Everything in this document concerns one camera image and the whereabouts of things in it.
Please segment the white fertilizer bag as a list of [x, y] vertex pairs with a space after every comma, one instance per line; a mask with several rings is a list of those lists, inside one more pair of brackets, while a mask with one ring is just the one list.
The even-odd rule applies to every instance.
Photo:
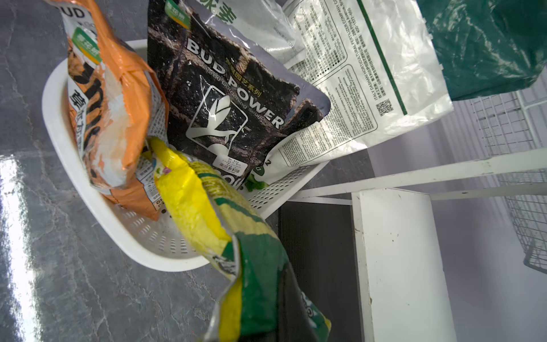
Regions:
[[263, 190], [297, 168], [370, 148], [453, 110], [416, 1], [288, 1], [306, 45], [292, 71], [322, 91], [330, 112], [288, 137], [243, 190]]

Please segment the orange white small bag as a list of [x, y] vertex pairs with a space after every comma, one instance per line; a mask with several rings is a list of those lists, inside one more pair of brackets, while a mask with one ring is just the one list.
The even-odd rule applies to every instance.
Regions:
[[68, 41], [68, 117], [92, 188], [154, 221], [162, 200], [146, 140], [167, 139], [169, 105], [146, 61], [113, 32], [95, 1], [50, 1]]

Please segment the yellow green small bag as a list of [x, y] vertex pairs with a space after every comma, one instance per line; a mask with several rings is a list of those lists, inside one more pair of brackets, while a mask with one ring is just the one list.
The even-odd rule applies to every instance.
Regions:
[[327, 341], [331, 323], [302, 292], [273, 229], [208, 164], [148, 145], [154, 181], [183, 237], [229, 286], [215, 306], [205, 341]]

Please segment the green and white soil bag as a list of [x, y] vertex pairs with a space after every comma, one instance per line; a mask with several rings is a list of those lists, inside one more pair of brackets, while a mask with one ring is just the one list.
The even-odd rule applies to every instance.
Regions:
[[281, 141], [327, 116], [330, 101], [232, 26], [236, 10], [151, 1], [148, 63], [170, 104], [170, 144], [239, 188]]

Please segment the large dark green soil bag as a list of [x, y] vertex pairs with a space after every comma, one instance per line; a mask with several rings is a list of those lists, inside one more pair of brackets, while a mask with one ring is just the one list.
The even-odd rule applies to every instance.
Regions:
[[419, 1], [450, 98], [533, 85], [546, 67], [545, 1]]

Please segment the white two-tier shelf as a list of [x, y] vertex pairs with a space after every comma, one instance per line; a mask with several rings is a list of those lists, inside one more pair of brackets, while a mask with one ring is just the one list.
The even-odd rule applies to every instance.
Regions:
[[545, 148], [302, 190], [292, 200], [351, 206], [366, 341], [455, 341], [432, 203], [504, 197], [511, 190], [428, 194], [411, 187], [543, 166]]

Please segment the white perforated plastic basket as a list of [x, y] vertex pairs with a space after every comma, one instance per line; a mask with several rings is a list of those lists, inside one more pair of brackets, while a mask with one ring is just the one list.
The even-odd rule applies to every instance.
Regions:
[[[161, 272], [186, 272], [209, 261], [198, 255], [168, 213], [153, 221], [114, 205], [88, 182], [68, 117], [68, 71], [65, 58], [52, 71], [42, 95], [42, 115], [52, 145], [78, 194], [116, 245], [135, 262]], [[239, 192], [263, 219], [276, 212], [329, 162], [298, 168], [263, 190]]]

